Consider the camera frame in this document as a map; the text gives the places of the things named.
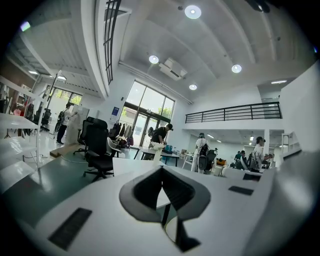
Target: air conditioner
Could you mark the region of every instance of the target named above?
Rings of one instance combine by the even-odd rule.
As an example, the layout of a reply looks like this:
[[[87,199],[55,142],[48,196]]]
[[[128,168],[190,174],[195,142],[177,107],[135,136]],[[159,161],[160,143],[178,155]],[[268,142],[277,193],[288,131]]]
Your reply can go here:
[[[172,58],[168,58],[164,63],[160,63],[159,67],[161,72],[175,81],[181,80],[187,74],[187,71]]]

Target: recessed ceiling light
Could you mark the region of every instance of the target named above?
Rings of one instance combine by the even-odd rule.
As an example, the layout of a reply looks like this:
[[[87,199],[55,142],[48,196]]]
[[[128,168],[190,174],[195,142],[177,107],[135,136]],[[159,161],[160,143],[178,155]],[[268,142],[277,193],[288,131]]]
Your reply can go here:
[[[283,84],[285,83],[287,80],[280,80],[280,81],[273,81],[271,82],[271,84]]]
[[[21,24],[20,29],[22,30],[22,32],[26,31],[27,29],[30,28],[30,24],[28,21],[25,21],[24,23]]]
[[[231,68],[233,73],[240,73],[242,70],[242,67],[239,64],[235,64]]]
[[[197,89],[197,86],[196,86],[195,84],[191,84],[191,85],[189,86],[189,89],[192,90],[192,91],[194,91],[194,90]]]
[[[184,9],[185,15],[190,19],[198,19],[201,16],[201,10],[198,6],[189,5]]]
[[[157,64],[159,62],[159,58],[155,55],[151,55],[149,57],[149,61],[152,63],[152,64]]]

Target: black railing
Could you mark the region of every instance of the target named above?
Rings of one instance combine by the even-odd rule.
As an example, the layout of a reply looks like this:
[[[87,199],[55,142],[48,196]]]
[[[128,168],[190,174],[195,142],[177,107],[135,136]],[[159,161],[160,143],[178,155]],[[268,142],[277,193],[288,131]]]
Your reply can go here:
[[[185,115],[186,124],[253,119],[282,119],[279,102],[230,106]]]
[[[118,16],[119,6],[121,0],[107,0],[107,9],[105,10],[105,26],[104,26],[104,58],[105,58],[105,71],[108,78],[108,84],[114,79],[112,71],[112,49],[114,42],[114,32],[116,26],[116,20]]]

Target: column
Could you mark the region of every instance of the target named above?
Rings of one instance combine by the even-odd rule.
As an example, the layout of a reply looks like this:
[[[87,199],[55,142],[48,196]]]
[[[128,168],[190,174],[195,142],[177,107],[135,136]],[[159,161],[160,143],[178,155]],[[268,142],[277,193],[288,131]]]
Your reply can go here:
[[[264,143],[264,148],[263,148],[263,155],[269,153],[269,145],[270,145],[270,130],[269,129],[264,130],[264,139],[265,139],[265,143]]]

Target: door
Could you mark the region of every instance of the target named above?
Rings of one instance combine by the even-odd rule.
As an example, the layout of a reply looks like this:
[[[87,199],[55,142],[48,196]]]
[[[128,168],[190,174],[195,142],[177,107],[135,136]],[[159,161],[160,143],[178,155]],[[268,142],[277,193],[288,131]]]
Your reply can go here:
[[[144,133],[144,138],[142,138],[143,139],[142,147],[146,147],[146,148],[149,147],[151,138],[148,136],[148,131],[149,131],[150,127],[152,127],[153,130],[155,130],[156,127],[157,127],[157,123],[158,123],[157,119],[148,117],[147,127],[146,127],[146,130],[145,130],[145,133]]]
[[[141,144],[141,139],[144,137],[144,130],[147,124],[148,117],[144,114],[139,113],[135,122],[135,128],[133,131],[133,147],[138,148]]]

